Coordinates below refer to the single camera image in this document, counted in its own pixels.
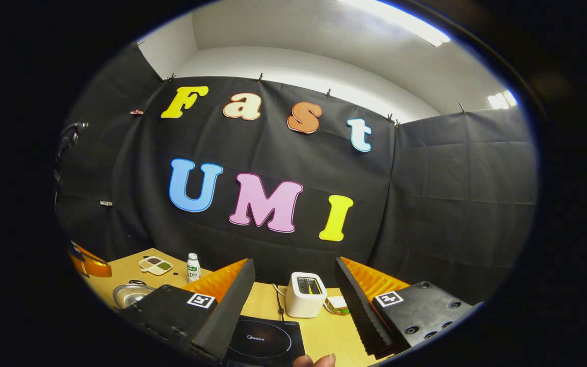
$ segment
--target pink letter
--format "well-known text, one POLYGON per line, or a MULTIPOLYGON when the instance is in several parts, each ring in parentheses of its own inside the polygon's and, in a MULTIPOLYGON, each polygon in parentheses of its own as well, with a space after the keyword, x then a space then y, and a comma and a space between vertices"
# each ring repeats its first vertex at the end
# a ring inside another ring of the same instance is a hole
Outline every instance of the pink letter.
POLYGON ((273 194, 266 198, 264 186, 261 185, 259 176, 240 173, 237 175, 237 181, 239 181, 239 196, 235 214, 230 216, 231 223, 251 224, 251 219, 248 216, 250 205, 253 219, 258 227, 261 227, 269 214, 273 212, 273 219, 266 225, 270 230, 290 233, 296 229, 292 221, 296 198, 298 198, 298 194, 303 192, 303 186, 300 183, 283 181, 275 188, 273 194))

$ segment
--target wooden table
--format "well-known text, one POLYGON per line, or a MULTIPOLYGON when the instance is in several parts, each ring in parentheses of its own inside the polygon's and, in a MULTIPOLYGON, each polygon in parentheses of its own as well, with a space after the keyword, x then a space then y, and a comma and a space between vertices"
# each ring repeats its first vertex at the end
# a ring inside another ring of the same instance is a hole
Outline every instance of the wooden table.
MULTIPOLYGON (((91 276, 89 278, 84 277, 84 279, 105 304, 113 309, 117 309, 117 306, 112 299, 112 290, 116 286, 128 283, 131 279, 143 281, 153 288, 164 284, 180 288, 187 283, 186 262, 161 253, 157 249, 147 249, 146 251, 120 258, 112 261, 110 266, 112 267, 112 277, 91 276), (144 256, 163 258, 173 264, 173 269, 161 276, 155 276, 149 272, 143 273, 138 263, 144 256)), ((201 272, 202 276, 211 273, 209 270, 201 270, 201 272)), ((286 294, 286 286, 279 286, 279 289, 286 294)), ((339 288, 328 288, 328 296, 340 295, 339 288)), ((284 297, 282 296, 280 296, 280 303, 284 307, 284 297)), ((273 286, 255 282, 251 288, 251 294, 244 303, 242 315, 280 320, 278 302, 275 299, 273 286)), ((313 360, 335 353, 338 367, 363 367, 377 362, 375 357, 366 354, 351 315, 335 315, 323 308, 316 318, 295 319, 290 318, 285 313, 284 320, 300 323, 305 351, 313 360)))

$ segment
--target bottle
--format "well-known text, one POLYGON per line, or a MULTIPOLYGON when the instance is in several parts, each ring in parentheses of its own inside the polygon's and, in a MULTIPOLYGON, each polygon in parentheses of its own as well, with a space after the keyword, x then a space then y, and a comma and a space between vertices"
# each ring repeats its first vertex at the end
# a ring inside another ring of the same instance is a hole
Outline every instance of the bottle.
POLYGON ((201 265, 198 263, 198 256, 190 253, 187 256, 187 282, 192 283, 201 278, 201 265))

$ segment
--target yellow letter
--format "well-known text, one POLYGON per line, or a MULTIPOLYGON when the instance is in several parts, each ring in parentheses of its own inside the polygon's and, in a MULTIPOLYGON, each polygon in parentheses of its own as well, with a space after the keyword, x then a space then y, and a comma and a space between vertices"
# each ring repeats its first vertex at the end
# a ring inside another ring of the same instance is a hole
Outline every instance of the yellow letter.
POLYGON ((328 201, 331 205, 328 223, 326 224, 326 228, 318 234, 318 237, 326 241, 343 240, 341 230, 343 229, 345 215, 348 213, 348 209, 352 207, 352 199, 341 195, 331 195, 328 201))
POLYGON ((184 109, 188 110, 189 107, 193 106, 194 102, 196 102, 196 97, 198 97, 199 95, 201 97, 203 97, 203 95, 206 95, 209 91, 209 88, 207 86, 181 87, 178 88, 176 91, 177 93, 172 100, 172 104, 170 104, 167 111, 164 111, 163 114, 161 114, 161 118, 179 118, 180 116, 182 116, 182 106, 184 106, 184 109))
POLYGON ((259 118, 259 105, 261 97, 253 93, 240 93, 230 97, 233 103, 226 104, 223 107, 223 114, 229 118, 243 118, 252 121, 259 118))

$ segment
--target white wall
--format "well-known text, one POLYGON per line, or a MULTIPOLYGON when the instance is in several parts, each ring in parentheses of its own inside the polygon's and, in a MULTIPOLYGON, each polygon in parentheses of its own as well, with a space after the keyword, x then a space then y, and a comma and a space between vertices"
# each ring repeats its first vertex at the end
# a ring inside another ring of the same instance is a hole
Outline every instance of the white wall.
MULTIPOLYGON (((147 57, 156 68, 152 59, 147 57)), ((372 72, 293 49, 251 46, 202 49, 181 64, 175 74, 178 77, 240 76, 257 79, 261 72, 265 81, 291 84, 322 93, 331 89, 330 94, 336 98, 382 116, 393 113, 393 119, 401 123, 439 115, 412 93, 372 72)))
POLYGON ((198 51, 194 39, 193 14, 175 18, 137 43, 142 43, 142 54, 162 79, 171 74, 180 76, 178 70, 198 51))

